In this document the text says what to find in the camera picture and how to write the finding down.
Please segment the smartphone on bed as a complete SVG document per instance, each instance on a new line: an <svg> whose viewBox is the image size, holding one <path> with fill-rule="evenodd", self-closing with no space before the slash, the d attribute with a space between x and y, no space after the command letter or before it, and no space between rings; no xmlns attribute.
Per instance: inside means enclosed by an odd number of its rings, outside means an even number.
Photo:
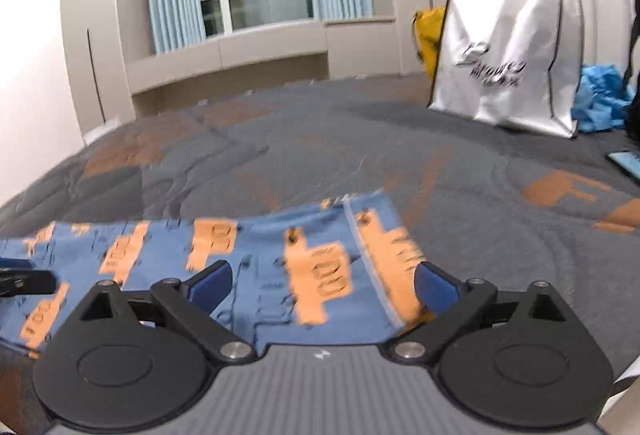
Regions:
<svg viewBox="0 0 640 435"><path fill-rule="evenodd" d="M606 158L618 166L628 176L636 181L640 181L640 157L634 151L610 152L606 155Z"/></svg>

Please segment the white shopping bag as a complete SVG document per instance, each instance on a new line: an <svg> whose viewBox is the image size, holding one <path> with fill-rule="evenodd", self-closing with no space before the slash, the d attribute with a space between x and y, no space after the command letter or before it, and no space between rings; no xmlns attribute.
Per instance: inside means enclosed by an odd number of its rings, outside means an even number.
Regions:
<svg viewBox="0 0 640 435"><path fill-rule="evenodd" d="M573 137L583 54L580 0L447 0L428 106Z"/></svg>

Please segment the grey orange quilted mattress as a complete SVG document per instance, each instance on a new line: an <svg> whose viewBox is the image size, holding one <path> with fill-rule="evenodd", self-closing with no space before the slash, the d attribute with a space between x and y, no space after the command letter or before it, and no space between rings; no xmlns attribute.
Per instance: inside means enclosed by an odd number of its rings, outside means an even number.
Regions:
<svg viewBox="0 0 640 435"><path fill-rule="evenodd" d="M164 278L95 283L38 355L1 342L6 434L634 434L639 186L620 131L440 114L407 80L265 90L134 121L1 210L53 223L254 218L384 192L460 301L375 344L262 351Z"/></svg>

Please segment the yellow bag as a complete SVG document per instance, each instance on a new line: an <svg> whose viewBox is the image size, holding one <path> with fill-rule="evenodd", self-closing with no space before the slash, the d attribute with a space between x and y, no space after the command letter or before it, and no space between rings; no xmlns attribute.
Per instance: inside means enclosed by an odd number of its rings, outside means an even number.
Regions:
<svg viewBox="0 0 640 435"><path fill-rule="evenodd" d="M412 32L416 54L430 81L434 80L445 10L445 6L438 6L431 10L418 10L413 15Z"/></svg>

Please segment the blue orange patterned pants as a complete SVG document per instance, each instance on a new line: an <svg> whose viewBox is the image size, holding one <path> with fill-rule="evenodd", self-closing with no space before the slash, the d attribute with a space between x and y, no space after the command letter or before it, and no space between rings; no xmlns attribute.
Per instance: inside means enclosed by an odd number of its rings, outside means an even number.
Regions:
<svg viewBox="0 0 640 435"><path fill-rule="evenodd" d="M1 303L2 344L32 355L95 283L146 290L164 278L191 278L218 259L230 264L233 289L210 317L257 351L381 343L426 316L414 292L423 253L384 192L239 219L53 223L3 240L1 253L58 281L54 294Z"/></svg>

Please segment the blue crumpled cloth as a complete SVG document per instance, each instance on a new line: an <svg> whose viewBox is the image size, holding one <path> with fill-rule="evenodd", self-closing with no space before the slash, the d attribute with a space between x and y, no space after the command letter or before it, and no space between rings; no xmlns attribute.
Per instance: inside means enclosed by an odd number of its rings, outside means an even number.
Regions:
<svg viewBox="0 0 640 435"><path fill-rule="evenodd" d="M572 107L579 132L599 133L625 127L634 85L624 84L616 65L583 66Z"/></svg>

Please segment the beige window sill cabinet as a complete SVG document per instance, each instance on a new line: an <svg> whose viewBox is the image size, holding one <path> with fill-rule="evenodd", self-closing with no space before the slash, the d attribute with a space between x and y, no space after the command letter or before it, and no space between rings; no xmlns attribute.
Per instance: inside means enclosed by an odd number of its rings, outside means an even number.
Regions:
<svg viewBox="0 0 640 435"><path fill-rule="evenodd" d="M139 117L251 88L394 76L400 72L396 19L261 26L130 62L126 72Z"/></svg>

